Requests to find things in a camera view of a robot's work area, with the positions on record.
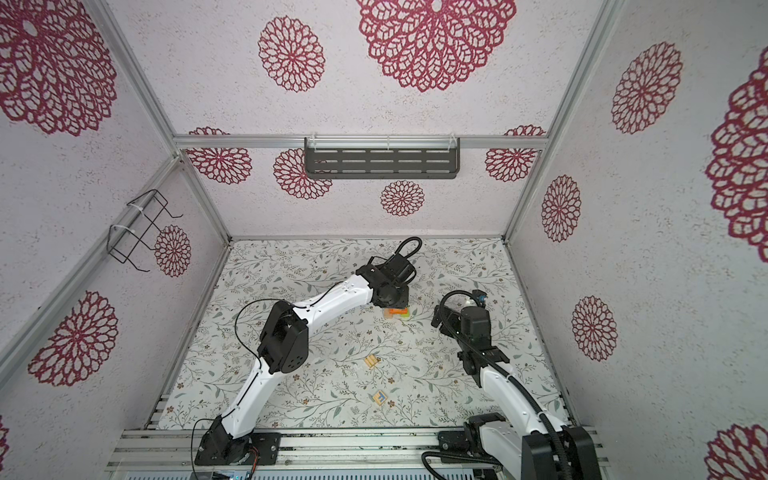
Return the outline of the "striped wooden cube block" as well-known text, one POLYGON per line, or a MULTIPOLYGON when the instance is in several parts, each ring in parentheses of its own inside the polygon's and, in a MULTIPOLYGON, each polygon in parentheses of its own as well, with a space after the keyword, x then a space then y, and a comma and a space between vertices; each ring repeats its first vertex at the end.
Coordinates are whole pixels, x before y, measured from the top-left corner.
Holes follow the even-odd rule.
POLYGON ((368 368, 374 368, 379 362, 380 359, 374 354, 368 355, 364 358, 364 363, 368 368))

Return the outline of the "blue picture cube block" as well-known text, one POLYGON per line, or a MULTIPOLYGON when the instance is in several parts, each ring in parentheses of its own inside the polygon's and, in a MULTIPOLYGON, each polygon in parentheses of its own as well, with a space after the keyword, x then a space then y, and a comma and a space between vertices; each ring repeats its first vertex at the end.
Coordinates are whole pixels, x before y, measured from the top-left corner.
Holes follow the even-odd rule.
POLYGON ((387 395, 381 390, 375 392, 371 398, 379 406, 384 405, 387 402, 387 395))

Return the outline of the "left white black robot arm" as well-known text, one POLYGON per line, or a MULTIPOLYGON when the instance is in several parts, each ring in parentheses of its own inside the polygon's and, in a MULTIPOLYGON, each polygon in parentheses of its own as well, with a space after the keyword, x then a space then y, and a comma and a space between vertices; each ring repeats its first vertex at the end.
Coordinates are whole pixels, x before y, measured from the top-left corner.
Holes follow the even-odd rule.
POLYGON ((312 336, 330 321, 367 304, 408 306, 416 268, 409 255, 395 252, 381 263, 370 259, 326 292, 298 303, 276 299, 249 352, 255 362, 235 399, 216 416, 200 439, 192 465, 231 465, 251 455, 250 439, 261 411, 279 383, 310 357, 312 336))

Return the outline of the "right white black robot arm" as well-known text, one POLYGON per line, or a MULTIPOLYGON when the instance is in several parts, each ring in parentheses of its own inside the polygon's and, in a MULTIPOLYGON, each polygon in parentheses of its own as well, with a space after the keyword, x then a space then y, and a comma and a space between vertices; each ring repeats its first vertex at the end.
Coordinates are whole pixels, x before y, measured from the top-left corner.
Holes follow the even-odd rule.
POLYGON ((513 375, 510 359, 492 343, 487 309, 439 304, 432 326, 457 342, 465 373, 500 408, 467 420, 467 453, 453 460, 495 461, 515 479, 602 477, 590 433, 545 410, 513 375))

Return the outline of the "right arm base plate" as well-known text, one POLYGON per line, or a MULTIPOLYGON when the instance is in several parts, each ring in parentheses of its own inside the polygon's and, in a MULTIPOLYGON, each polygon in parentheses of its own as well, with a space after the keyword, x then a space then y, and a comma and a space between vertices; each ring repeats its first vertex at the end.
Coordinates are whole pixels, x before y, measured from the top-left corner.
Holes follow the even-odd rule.
POLYGON ((441 452, 468 457, 477 455, 476 443, 466 430, 441 430, 437 439, 441 452))

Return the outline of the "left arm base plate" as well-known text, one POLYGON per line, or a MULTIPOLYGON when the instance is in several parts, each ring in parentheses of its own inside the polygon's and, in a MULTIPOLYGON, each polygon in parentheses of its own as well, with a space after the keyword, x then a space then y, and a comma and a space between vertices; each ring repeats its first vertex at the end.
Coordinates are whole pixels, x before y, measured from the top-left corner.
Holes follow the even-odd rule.
POLYGON ((228 434, 206 433, 197 448, 195 466, 274 465, 280 449, 279 433, 251 433, 234 439, 228 434))

